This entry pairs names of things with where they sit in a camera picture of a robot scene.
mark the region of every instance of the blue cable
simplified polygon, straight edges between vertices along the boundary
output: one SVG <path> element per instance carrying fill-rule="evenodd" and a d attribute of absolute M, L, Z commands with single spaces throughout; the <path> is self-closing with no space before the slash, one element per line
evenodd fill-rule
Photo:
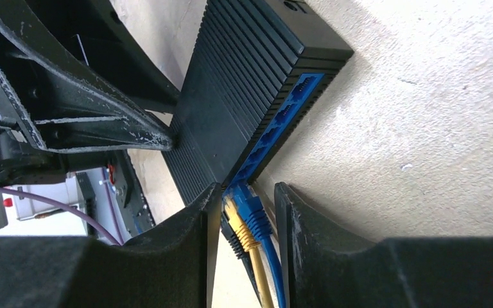
<path fill-rule="evenodd" d="M 282 280 L 282 268 L 277 251 L 271 242 L 273 230 L 269 219 L 263 209 L 260 197 L 256 196 L 252 188 L 247 184 L 239 184 L 230 187 L 229 192 L 237 204 L 237 210 L 243 221 L 250 229 L 254 239 L 262 243 L 273 276 L 275 289 L 277 290 L 277 300 L 280 308 L 286 308 L 286 296 L 284 293 L 284 282 Z"/>

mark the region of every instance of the purple cable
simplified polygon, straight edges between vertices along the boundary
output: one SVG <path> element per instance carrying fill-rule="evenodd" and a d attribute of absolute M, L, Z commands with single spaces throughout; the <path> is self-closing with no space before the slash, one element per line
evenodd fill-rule
<path fill-rule="evenodd" d="M 67 212 L 70 212 L 71 214 L 78 216 L 79 218 L 81 218 L 83 220 L 86 220 L 86 222 L 88 224 L 90 224 L 90 226 L 94 227 L 95 230 L 97 230 L 101 234 L 103 234 L 112 244 L 121 246 L 120 242 L 118 242 L 114 238 L 114 236 L 112 236 L 112 234 L 110 234 L 105 228 L 103 228 L 103 226 L 101 226 L 97 221 L 95 221 L 95 219 L 91 218 L 90 216 L 88 216 L 88 215 L 80 212 L 79 210 L 74 209 L 74 208 L 72 208 L 72 207 L 70 207 L 64 203 L 61 203 L 61 202 L 56 201 L 56 200 L 52 200 L 52 199 L 47 198 L 47 197 L 39 196 L 38 194 L 32 194 L 30 192 L 24 192 L 24 191 L 15 191 L 14 189 L 8 189 L 8 188 L 2 188 L 2 187 L 0 187 L 0 193 L 1 194 L 12 194 L 12 195 L 18 196 L 18 197 L 37 200 L 40 202 L 44 202 L 44 203 L 48 203 L 50 205 L 53 205 L 53 206 L 57 207 L 58 209 L 62 209 L 62 210 L 65 210 Z"/>
<path fill-rule="evenodd" d="M 105 168 L 101 169 L 103 172 L 103 180 L 108 180 L 107 178 L 107 173 L 105 172 Z M 116 219 L 116 213 L 114 212 L 114 204 L 112 204 L 112 199 L 110 198 L 110 192 L 108 191 L 108 183 L 105 184 L 105 190 L 107 191 L 107 200 L 108 204 L 110 205 L 110 213 L 112 213 L 112 222 L 114 223 L 114 228 L 116 229 L 116 233 L 118 234 L 118 239 L 120 240 L 120 243 L 124 243 L 124 238 L 122 237 L 122 233 L 120 232 L 120 229 L 118 228 L 118 220 Z"/>

